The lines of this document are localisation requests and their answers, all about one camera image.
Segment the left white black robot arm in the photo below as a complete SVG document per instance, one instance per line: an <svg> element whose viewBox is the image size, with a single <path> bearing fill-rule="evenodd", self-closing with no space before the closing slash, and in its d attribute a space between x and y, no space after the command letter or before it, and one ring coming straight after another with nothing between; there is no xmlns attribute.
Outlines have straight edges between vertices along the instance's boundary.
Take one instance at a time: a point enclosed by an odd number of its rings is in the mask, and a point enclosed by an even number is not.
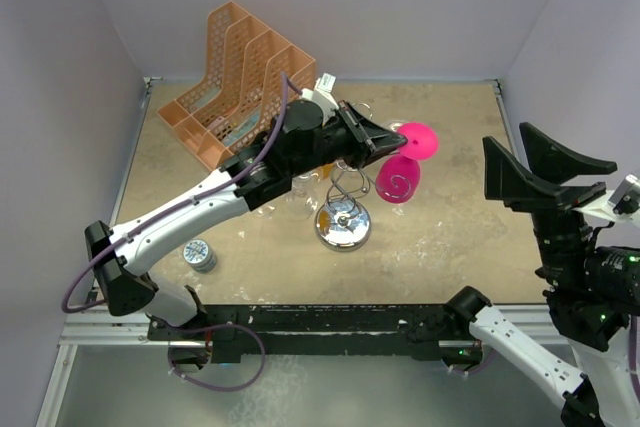
<svg viewBox="0 0 640 427"><path fill-rule="evenodd" d="M280 110L270 128L204 180L133 221L84 231L102 302L113 316L144 312L168 322L184 339L202 334L206 316L195 291L152 275L155 264L202 232L288 193L294 178L341 160L362 168L407 145L340 102L330 118L310 100Z"/></svg>

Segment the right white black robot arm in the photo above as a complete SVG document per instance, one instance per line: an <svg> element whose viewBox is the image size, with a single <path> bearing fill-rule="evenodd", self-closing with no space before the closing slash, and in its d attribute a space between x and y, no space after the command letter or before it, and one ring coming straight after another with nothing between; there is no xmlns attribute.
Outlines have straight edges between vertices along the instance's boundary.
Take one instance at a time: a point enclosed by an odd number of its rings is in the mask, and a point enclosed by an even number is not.
<svg viewBox="0 0 640 427"><path fill-rule="evenodd" d="M580 154L534 125L519 127L526 158L492 137L483 141L484 194L530 215L551 321L573 353L566 363L510 322L472 287L445 306L446 330L489 346L533 381L559 408L566 426L635 426L639 422L639 251L602 246L599 230L639 220L639 176L615 189L612 161Z"/></svg>

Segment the clear champagne flute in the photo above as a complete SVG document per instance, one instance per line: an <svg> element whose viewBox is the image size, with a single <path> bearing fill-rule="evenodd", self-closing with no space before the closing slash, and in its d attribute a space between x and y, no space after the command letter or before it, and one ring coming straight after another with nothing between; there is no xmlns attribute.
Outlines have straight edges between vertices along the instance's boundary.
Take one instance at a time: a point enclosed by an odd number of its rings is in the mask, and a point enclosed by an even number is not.
<svg viewBox="0 0 640 427"><path fill-rule="evenodd" d="M406 123L406 120L404 120L404 119L391 119L391 120L388 120L386 122L385 126L389 130L396 132L405 123ZM402 209L400 204L395 204L392 207L392 212L394 214L396 214L397 216L403 216L404 215L404 211L403 211L403 209Z"/></svg>

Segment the pink plastic goblet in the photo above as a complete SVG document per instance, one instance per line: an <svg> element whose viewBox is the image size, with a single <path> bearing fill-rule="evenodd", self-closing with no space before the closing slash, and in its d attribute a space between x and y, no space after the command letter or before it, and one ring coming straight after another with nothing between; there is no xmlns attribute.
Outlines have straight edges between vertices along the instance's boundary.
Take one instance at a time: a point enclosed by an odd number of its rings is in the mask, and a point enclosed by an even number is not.
<svg viewBox="0 0 640 427"><path fill-rule="evenodd" d="M402 204L416 193L421 180L420 163L437 153L439 139L430 126L420 122L403 123L395 132L403 135L407 143L382 164L375 187L382 200Z"/></svg>

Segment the yellow plastic goblet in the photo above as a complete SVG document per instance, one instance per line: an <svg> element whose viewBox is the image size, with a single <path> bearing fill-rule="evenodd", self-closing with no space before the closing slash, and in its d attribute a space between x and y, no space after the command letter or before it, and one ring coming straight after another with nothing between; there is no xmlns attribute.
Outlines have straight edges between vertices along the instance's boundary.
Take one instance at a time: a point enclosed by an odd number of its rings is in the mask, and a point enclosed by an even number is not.
<svg viewBox="0 0 640 427"><path fill-rule="evenodd" d="M322 179L323 180L330 178L330 175L331 175L331 172L333 171L333 168L334 168L334 164L333 163L325 164L322 167Z"/></svg>

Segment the clear round wine glass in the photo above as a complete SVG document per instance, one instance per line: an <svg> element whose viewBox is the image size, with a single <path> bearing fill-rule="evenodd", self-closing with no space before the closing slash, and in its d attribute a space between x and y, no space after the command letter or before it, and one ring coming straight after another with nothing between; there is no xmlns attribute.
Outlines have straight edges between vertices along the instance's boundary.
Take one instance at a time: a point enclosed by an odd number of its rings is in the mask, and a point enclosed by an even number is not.
<svg viewBox="0 0 640 427"><path fill-rule="evenodd" d="M311 217L319 205L316 185L320 180L317 172L308 172L294 177L291 191L285 197L287 213L294 220Z"/></svg>

